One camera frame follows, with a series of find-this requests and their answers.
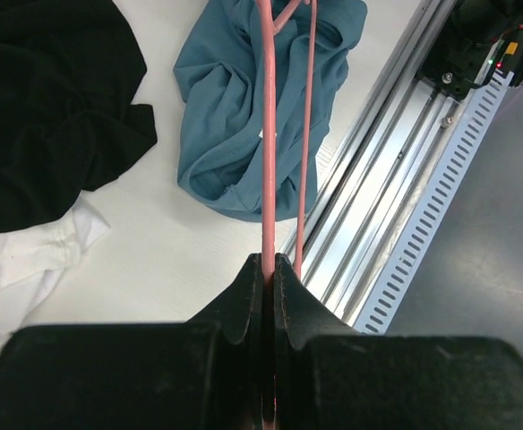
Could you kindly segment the pink hanger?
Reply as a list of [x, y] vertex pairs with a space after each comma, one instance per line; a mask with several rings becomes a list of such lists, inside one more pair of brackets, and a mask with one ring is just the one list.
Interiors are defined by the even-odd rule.
[[[264, 279], [262, 291], [262, 332], [261, 353], [266, 357], [261, 361], [261, 400], [262, 400], [262, 427], [277, 429], [276, 418], [276, 377], [275, 359], [272, 357], [274, 349], [274, 273], [275, 273], [275, 224], [276, 224], [276, 142], [277, 142], [277, 92], [276, 92], [276, 54], [275, 36], [283, 29], [301, 3], [290, 1], [278, 17], [272, 15], [270, 1], [257, 3], [261, 18], [261, 34], [264, 66], [264, 99], [263, 99], [263, 128], [262, 128], [262, 246], [261, 271]], [[318, 3], [308, 1], [311, 7], [310, 31], [308, 43], [308, 57], [304, 102], [303, 145], [301, 158], [301, 179], [296, 223], [296, 253], [294, 271], [301, 274], [304, 245], [304, 216], [306, 209], [306, 186], [309, 158], [309, 141], [311, 129], [311, 115], [313, 102], [313, 70], [316, 41], [316, 24]]]

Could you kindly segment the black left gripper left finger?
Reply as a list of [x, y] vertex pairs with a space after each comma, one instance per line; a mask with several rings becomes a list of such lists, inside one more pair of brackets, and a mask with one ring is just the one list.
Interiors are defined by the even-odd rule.
[[261, 258], [186, 322], [34, 325], [0, 352], [0, 429], [259, 429]]

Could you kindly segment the black tank top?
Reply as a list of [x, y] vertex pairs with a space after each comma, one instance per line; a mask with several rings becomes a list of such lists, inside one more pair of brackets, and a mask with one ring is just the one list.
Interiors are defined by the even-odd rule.
[[156, 144], [146, 71], [111, 1], [0, 1], [0, 233], [62, 218]]

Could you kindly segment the blue tank top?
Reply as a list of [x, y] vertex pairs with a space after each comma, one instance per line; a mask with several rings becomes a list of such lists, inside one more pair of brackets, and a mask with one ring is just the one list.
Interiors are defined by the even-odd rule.
[[[275, 38], [277, 220], [315, 203], [315, 157], [366, 15], [361, 1], [301, 5]], [[264, 71], [257, 5], [208, 2], [174, 74], [185, 104], [179, 186], [223, 215], [260, 221]]]

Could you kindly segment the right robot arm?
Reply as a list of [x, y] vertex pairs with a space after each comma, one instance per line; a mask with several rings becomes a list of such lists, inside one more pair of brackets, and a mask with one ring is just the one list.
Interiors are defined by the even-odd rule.
[[458, 1], [417, 77], [461, 101], [495, 72], [523, 83], [523, 1]]

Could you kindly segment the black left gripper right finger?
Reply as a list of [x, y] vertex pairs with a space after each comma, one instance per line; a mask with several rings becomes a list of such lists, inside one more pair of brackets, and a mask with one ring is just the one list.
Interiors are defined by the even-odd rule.
[[275, 383], [281, 429], [523, 429], [523, 358], [488, 337], [365, 335], [278, 255]]

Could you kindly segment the white printed tank top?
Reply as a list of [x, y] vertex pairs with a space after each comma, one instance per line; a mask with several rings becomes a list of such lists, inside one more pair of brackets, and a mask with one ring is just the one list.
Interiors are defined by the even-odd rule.
[[0, 348], [63, 273], [110, 230], [84, 199], [59, 220], [0, 234]]

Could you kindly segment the aluminium rail base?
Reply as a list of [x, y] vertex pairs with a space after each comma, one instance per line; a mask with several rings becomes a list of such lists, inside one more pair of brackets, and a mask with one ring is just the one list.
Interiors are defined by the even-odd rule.
[[302, 282], [362, 333], [387, 330], [428, 245], [406, 225], [466, 105], [417, 74], [453, 6], [419, 5], [305, 220]]

